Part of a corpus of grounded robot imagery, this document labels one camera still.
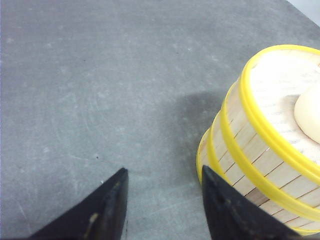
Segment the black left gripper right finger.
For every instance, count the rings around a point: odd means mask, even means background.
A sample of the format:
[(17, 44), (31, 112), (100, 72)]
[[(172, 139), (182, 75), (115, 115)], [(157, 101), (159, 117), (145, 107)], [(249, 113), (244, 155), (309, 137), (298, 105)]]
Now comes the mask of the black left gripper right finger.
[(210, 167), (202, 167), (202, 199), (211, 237), (299, 237), (242, 196)]

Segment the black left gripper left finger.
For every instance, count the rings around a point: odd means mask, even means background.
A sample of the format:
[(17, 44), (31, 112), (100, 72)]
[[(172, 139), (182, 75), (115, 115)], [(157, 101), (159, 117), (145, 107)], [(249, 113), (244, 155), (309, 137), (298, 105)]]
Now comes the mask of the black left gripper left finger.
[(121, 237), (126, 220), (129, 172), (114, 175), (33, 237)]

